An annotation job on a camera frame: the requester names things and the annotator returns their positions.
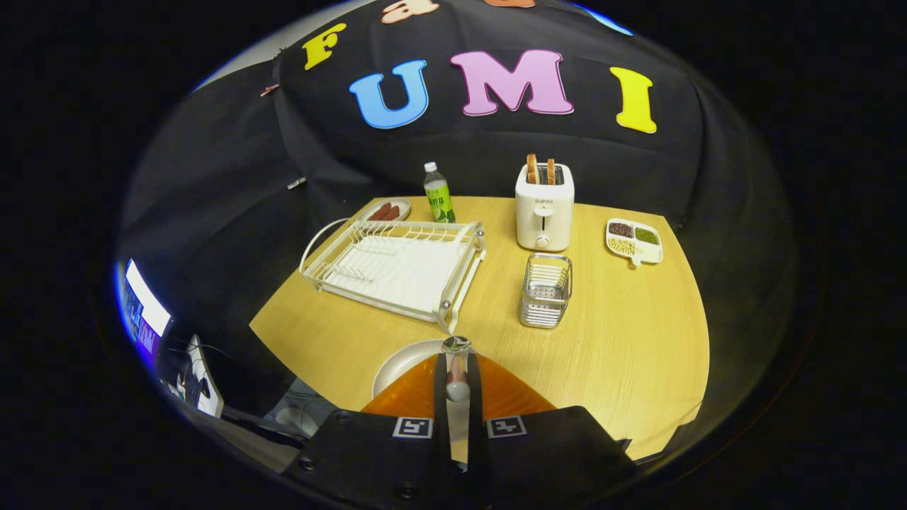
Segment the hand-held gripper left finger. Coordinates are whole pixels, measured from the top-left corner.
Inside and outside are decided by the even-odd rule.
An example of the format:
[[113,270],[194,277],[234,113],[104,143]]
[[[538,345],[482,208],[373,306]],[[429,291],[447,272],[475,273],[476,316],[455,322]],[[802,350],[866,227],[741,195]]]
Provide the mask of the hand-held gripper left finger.
[[432,358],[424,387],[431,417],[338,409],[284,470],[283,479],[334,509],[453,509],[447,361]]

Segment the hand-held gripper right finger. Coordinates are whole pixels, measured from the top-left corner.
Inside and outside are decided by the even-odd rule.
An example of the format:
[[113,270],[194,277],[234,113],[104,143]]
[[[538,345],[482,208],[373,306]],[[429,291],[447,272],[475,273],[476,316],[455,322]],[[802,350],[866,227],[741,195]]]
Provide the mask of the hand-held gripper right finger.
[[478,355],[468,356],[472,387],[464,506],[469,509],[580,509],[609,497],[638,466],[581,406],[533,414],[483,416]]

